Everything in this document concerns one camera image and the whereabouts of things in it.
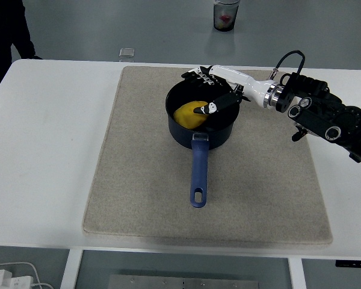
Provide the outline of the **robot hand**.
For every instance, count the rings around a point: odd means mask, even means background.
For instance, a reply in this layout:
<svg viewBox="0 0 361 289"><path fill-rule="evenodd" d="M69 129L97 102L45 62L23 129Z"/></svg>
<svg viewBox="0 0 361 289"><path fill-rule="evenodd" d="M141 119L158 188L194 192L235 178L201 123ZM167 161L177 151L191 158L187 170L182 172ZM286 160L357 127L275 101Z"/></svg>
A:
<svg viewBox="0 0 361 289"><path fill-rule="evenodd" d="M277 87L273 80L258 81L250 75L220 65L200 66L183 73L181 77L200 87L215 85L224 90L217 99L195 108L193 112L196 114L215 114L240 103L243 99L255 101L260 107L271 108L272 94Z"/></svg>

